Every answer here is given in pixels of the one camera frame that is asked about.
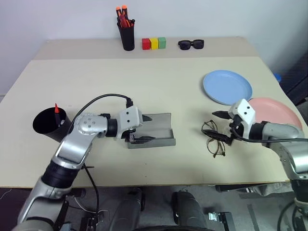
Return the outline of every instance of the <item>white table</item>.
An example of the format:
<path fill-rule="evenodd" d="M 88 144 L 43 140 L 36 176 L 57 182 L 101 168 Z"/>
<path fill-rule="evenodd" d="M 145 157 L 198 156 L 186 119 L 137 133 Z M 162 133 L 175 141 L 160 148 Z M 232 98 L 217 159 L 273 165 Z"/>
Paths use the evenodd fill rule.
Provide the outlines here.
<path fill-rule="evenodd" d="M 176 146 L 128 149 L 122 141 L 97 139 L 86 160 L 98 186 L 235 184 L 278 182 L 287 176 L 278 156 L 261 144 L 234 141 L 226 156 L 215 159 L 200 132 L 211 115 L 228 110 L 202 89 L 206 73 L 227 69 L 244 76 L 253 97 L 271 97 L 289 106 L 308 127 L 278 82 L 243 38 L 205 38 L 205 48 L 181 51 L 180 38 L 168 38 L 165 50 L 132 52 L 118 39 L 47 42 L 0 103 L 0 187 L 33 187 L 58 143 L 32 129 L 34 117 L 54 103 L 72 119 L 92 98 L 105 93 L 131 97 L 144 114 L 170 112 Z M 88 108 L 114 115 L 125 101 L 110 97 Z M 80 171 L 74 186 L 90 186 Z"/>

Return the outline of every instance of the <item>red marker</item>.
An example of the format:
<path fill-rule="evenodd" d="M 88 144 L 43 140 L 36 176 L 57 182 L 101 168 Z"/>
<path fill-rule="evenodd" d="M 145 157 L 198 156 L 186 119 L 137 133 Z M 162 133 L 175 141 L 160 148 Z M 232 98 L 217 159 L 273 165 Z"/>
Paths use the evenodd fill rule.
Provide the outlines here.
<path fill-rule="evenodd" d="M 56 125 L 57 125 L 58 127 L 61 126 L 60 110 L 59 110 L 57 104 L 56 104 L 55 107 L 54 107 L 54 118 L 55 118 Z"/>

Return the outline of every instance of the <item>blue plate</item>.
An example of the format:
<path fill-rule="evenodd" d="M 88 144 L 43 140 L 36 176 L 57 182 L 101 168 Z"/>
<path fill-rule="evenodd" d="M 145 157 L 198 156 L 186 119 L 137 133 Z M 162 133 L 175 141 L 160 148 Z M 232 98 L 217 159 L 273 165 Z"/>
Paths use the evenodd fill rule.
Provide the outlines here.
<path fill-rule="evenodd" d="M 203 80 L 207 95 L 214 101 L 232 105 L 240 99 L 250 100 L 252 88 L 241 75 L 227 70 L 217 70 L 208 73 Z"/>

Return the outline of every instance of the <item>black sunglasses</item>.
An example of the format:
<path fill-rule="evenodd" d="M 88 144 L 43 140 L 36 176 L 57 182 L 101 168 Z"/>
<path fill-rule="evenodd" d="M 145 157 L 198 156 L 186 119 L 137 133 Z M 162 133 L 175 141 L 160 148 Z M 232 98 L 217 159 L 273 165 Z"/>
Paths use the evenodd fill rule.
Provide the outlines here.
<path fill-rule="evenodd" d="M 204 40 L 196 39 L 194 41 L 182 40 L 178 42 L 181 50 L 188 50 L 191 46 L 195 49 L 202 49 L 204 47 Z"/>

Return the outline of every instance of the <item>pink plate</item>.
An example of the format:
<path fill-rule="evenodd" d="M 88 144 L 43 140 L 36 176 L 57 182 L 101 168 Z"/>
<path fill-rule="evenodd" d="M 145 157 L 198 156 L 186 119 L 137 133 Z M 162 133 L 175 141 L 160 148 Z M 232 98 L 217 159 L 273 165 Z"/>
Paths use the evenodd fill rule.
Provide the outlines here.
<path fill-rule="evenodd" d="M 303 128 L 297 115 L 283 103 L 270 98 L 253 98 L 249 104 L 256 111 L 256 121 L 291 124 Z"/>

